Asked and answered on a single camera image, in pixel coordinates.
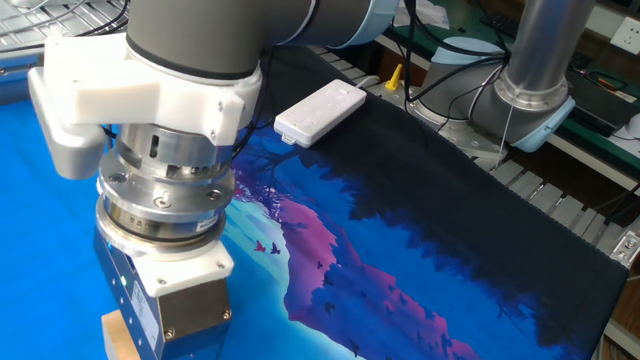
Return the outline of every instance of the screw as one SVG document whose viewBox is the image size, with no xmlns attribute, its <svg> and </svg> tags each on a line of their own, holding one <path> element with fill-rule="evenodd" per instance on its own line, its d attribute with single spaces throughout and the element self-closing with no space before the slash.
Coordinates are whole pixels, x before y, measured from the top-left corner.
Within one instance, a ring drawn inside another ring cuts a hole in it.
<svg viewBox="0 0 640 360">
<path fill-rule="evenodd" d="M 111 175 L 109 175 L 109 181 L 115 182 L 115 183 L 123 183 L 123 182 L 127 181 L 127 175 L 125 175 L 123 173 L 111 174 Z"/>
<path fill-rule="evenodd" d="M 222 193 L 218 190 L 211 190 L 207 193 L 207 197 L 212 201 L 220 200 L 222 198 Z"/>
<path fill-rule="evenodd" d="M 164 193 L 162 193 L 162 197 L 155 198 L 153 200 L 153 203 L 161 209 L 166 209 L 170 207 L 171 201 L 169 201 L 169 192 L 165 191 Z"/>
<path fill-rule="evenodd" d="M 173 339 L 173 336 L 174 336 L 173 328 L 170 328 L 169 330 L 164 332 L 164 338 L 167 339 L 167 340 Z"/>
</svg>

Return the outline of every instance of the bird silhouette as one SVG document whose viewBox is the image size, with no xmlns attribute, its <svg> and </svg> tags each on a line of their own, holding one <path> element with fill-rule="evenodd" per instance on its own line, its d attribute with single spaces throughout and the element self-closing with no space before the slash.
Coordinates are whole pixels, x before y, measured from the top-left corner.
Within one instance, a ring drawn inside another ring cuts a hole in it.
<svg viewBox="0 0 640 360">
<path fill-rule="evenodd" d="M 267 249 L 264 246 L 262 246 L 262 244 L 260 243 L 260 240 L 258 240 L 258 245 L 256 245 L 255 251 L 265 252 L 267 251 Z"/>
<path fill-rule="evenodd" d="M 278 250 L 278 247 L 276 246 L 276 243 L 273 243 L 273 247 L 271 248 L 271 254 L 277 254 L 280 255 L 280 250 Z"/>
<path fill-rule="evenodd" d="M 324 310 L 327 312 L 327 314 L 331 315 L 331 310 L 335 310 L 336 306 L 330 302 L 326 302 L 324 303 Z"/>
<path fill-rule="evenodd" d="M 353 355 L 355 355 L 355 357 L 358 357 L 358 352 L 360 351 L 360 346 L 358 346 L 358 344 L 354 343 L 353 340 L 349 339 L 349 342 L 351 343 L 351 348 L 353 349 Z"/>
</svg>

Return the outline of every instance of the silver cylindrical pole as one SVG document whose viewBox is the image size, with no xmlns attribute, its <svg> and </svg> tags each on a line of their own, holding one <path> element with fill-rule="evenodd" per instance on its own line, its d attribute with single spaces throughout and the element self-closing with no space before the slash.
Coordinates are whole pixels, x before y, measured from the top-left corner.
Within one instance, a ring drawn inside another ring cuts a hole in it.
<svg viewBox="0 0 640 360">
<path fill-rule="evenodd" d="M 372 0 L 135 0 L 127 43 L 167 69 L 207 79 L 251 76 L 266 45 L 339 46 Z"/>
<path fill-rule="evenodd" d="M 558 86 L 595 0 L 527 0 L 507 75 L 526 91 Z"/>
</svg>

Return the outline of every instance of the metal wire rack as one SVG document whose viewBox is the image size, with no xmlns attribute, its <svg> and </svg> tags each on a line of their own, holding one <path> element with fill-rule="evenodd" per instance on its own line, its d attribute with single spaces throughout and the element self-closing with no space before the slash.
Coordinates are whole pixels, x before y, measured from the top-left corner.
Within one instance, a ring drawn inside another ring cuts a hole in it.
<svg viewBox="0 0 640 360">
<path fill-rule="evenodd" d="M 57 15 L 67 12 L 73 4 L 44 6 L 38 11 L 25 16 L 14 17 L 5 21 L 0 21 L 0 33 L 20 29 L 26 26 L 49 20 Z M 95 29 L 115 18 L 122 7 L 124 0 L 113 1 L 91 1 L 82 4 L 68 15 L 54 20 L 48 24 L 34 26 L 28 30 L 22 30 L 0 36 L 0 51 L 7 53 L 10 51 L 20 51 L 41 47 L 44 40 L 52 33 L 65 35 L 78 35 L 85 31 Z M 28 9 L 17 8 L 6 0 L 0 0 L 0 19 L 8 16 L 26 12 Z"/>
</svg>

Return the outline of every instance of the blue cloth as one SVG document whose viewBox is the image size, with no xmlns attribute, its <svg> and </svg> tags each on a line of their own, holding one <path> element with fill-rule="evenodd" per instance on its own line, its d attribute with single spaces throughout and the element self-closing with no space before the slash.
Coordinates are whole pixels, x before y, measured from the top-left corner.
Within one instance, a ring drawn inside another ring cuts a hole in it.
<svg viewBox="0 0 640 360">
<path fill-rule="evenodd" d="M 106 359 L 96 180 L 57 176 L 31 102 L 0 107 L 0 358 Z"/>
<path fill-rule="evenodd" d="M 274 59 L 262 121 L 339 76 L 309 50 Z M 308 150 L 254 134 L 221 360 L 590 358 L 626 269 L 422 130 L 370 96 Z M 30 103 L 0 107 L 0 159 L 0 358 L 104 359 L 95 179 L 57 176 Z"/>
</svg>

